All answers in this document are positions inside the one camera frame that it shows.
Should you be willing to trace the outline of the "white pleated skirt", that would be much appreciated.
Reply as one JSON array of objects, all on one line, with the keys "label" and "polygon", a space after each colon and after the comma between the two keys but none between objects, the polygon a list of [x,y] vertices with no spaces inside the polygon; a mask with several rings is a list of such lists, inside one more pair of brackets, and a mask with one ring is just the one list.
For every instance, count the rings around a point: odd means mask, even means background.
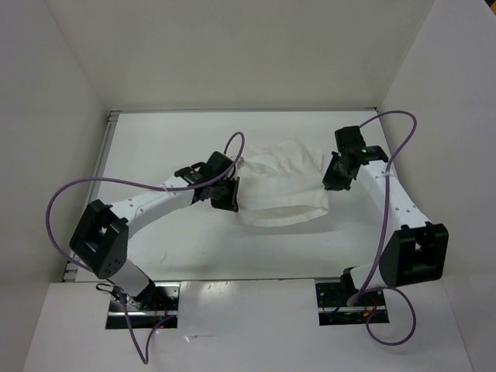
[{"label": "white pleated skirt", "polygon": [[327,215],[329,197],[322,179],[328,164],[328,156],[299,138],[269,146],[248,146],[237,171],[241,223],[273,228]]}]

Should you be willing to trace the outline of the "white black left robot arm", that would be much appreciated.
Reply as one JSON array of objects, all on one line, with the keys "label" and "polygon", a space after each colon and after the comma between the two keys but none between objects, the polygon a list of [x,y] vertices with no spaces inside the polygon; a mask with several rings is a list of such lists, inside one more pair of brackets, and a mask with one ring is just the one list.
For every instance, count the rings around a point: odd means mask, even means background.
[{"label": "white black left robot arm", "polygon": [[176,210],[196,202],[211,201],[213,208],[238,212],[239,178],[228,176],[193,189],[200,174],[175,174],[156,191],[147,191],[124,201],[89,203],[77,224],[70,247],[99,279],[114,284],[134,308],[143,310],[165,294],[128,257],[129,240],[141,229]]}]

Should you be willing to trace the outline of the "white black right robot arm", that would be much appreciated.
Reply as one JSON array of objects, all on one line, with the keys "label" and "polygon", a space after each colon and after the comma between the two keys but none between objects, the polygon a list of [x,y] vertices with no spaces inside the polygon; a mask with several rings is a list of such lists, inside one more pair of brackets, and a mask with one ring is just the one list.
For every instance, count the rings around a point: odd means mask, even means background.
[{"label": "white black right robot arm", "polygon": [[374,289],[436,281],[443,275],[447,228],[414,206],[379,146],[340,145],[329,164],[322,153],[298,141],[257,147],[240,158],[234,174],[240,178],[241,221],[259,228],[336,217],[328,193],[348,191],[354,181],[368,192],[384,211],[380,240],[372,263],[343,271],[339,294],[349,305]]}]

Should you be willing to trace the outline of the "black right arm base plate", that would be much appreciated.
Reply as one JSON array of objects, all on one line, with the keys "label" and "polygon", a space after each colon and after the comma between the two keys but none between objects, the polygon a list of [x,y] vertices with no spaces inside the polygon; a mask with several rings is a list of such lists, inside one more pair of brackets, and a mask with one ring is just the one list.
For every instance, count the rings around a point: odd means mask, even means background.
[{"label": "black right arm base plate", "polygon": [[389,323],[386,301],[381,291],[362,296],[353,306],[346,304],[346,297],[337,279],[315,282],[317,309],[320,326],[362,325]]}]

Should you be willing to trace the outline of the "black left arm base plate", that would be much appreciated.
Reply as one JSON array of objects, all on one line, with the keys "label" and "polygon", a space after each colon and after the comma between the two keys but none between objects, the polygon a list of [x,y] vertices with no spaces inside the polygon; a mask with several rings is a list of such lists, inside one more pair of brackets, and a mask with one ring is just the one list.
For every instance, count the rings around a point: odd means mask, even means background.
[{"label": "black left arm base plate", "polygon": [[119,293],[109,284],[97,284],[98,291],[110,294],[111,299],[105,328],[127,329],[124,308],[127,309],[133,329],[176,329],[178,324],[179,284],[158,284],[150,298],[135,301],[125,294],[126,304],[120,301]]}]

